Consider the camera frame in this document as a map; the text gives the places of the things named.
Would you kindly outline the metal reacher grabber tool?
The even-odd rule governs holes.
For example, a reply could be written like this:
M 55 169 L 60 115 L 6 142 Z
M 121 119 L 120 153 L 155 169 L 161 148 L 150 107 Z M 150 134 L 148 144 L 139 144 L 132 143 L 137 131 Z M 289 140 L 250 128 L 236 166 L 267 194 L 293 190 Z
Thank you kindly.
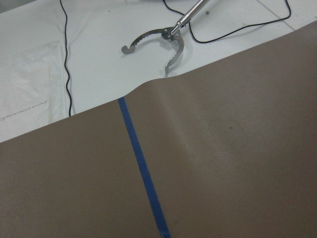
M 174 65 L 182 56 L 184 51 L 184 40 L 181 36 L 181 28 L 183 28 L 190 20 L 209 2 L 209 0 L 199 0 L 197 1 L 182 17 L 175 23 L 174 26 L 165 27 L 160 29 L 154 29 L 148 32 L 143 33 L 138 36 L 128 47 L 124 45 L 121 48 L 123 54 L 131 54 L 135 52 L 136 46 L 146 37 L 154 34 L 160 34 L 161 38 L 167 40 L 169 42 L 176 41 L 178 48 L 176 50 L 176 54 L 172 59 L 169 60 L 167 65 L 165 66 L 165 75 L 168 77 L 169 68 Z

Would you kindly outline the clear plastic bag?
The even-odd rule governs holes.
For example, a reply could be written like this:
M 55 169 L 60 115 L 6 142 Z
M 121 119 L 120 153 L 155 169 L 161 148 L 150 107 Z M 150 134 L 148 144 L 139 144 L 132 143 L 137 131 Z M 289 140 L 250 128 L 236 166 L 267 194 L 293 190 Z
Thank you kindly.
M 0 61 L 0 119 L 28 113 L 33 121 L 67 117 L 61 43 L 50 42 Z

